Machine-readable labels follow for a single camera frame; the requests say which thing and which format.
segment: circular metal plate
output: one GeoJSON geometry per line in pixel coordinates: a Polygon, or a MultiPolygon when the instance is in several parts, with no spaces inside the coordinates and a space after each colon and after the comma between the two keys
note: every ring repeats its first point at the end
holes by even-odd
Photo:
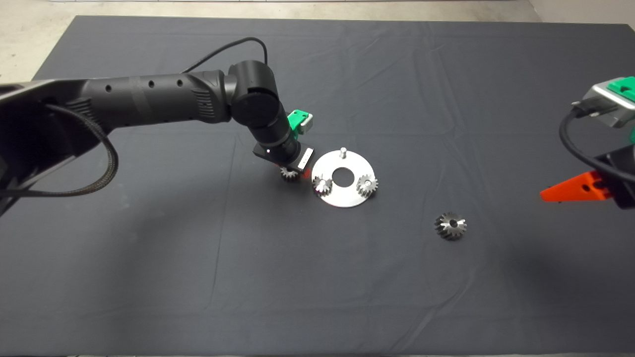
{"type": "Polygon", "coordinates": [[[331,193],[320,197],[329,205],[345,208],[357,206],[367,200],[366,197],[363,197],[357,192],[357,182],[363,175],[375,176],[375,172],[373,171],[373,167],[370,166],[368,161],[361,155],[352,151],[346,151],[344,148],[342,149],[345,153],[344,155],[342,155],[342,150],[336,150],[327,152],[317,159],[315,165],[313,165],[312,176],[318,176],[328,180],[333,179],[333,172],[335,172],[335,170],[339,168],[349,169],[353,173],[353,176],[355,176],[350,186],[342,187],[333,182],[331,193]]]}

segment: gear on plate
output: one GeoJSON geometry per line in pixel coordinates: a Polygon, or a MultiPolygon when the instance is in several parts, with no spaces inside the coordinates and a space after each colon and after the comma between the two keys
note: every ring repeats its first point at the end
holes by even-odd
{"type": "Polygon", "coordinates": [[[448,241],[458,240],[467,231],[465,219],[452,212],[439,216],[434,225],[439,235],[448,241]]]}
{"type": "Polygon", "coordinates": [[[332,188],[332,179],[329,178],[327,180],[318,176],[315,176],[315,178],[313,178],[313,191],[315,191],[318,196],[326,196],[327,194],[331,193],[332,188]]]}
{"type": "Polygon", "coordinates": [[[373,175],[363,175],[357,182],[358,193],[362,197],[369,197],[378,187],[379,181],[373,175]]]}
{"type": "Polygon", "coordinates": [[[300,174],[296,171],[289,170],[286,167],[281,167],[280,176],[282,176],[283,180],[287,182],[291,182],[291,181],[296,181],[300,177],[300,174]]]}

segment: black tablecloth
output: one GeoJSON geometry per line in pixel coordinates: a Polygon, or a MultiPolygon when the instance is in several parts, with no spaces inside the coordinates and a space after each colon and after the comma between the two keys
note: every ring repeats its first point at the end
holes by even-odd
{"type": "MultiPolygon", "coordinates": [[[[635,219],[543,203],[589,170],[569,103],[635,69],[625,25],[78,17],[37,74],[177,72],[243,36],[268,45],[317,155],[380,181],[351,209],[287,184],[236,123],[116,130],[121,170],[0,219],[0,354],[635,352],[635,219]],[[443,212],[466,236],[435,234],[443,212]]],[[[244,44],[202,69],[261,58],[244,44]]],[[[576,124],[590,153],[627,132],[576,124]]],[[[36,188],[99,176],[102,148],[36,188]]]]}

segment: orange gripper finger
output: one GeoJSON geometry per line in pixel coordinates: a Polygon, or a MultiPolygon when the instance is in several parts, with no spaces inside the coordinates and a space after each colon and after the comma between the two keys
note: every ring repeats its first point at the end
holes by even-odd
{"type": "Polygon", "coordinates": [[[601,201],[613,197],[597,171],[585,172],[540,193],[546,202],[601,201]]]}

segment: center hole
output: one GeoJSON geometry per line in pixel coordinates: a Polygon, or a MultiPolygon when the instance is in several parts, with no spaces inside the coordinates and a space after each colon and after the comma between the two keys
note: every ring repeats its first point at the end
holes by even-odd
{"type": "Polygon", "coordinates": [[[346,167],[340,167],[333,172],[333,182],[340,187],[349,187],[353,184],[353,180],[355,180],[355,175],[346,167]]]}

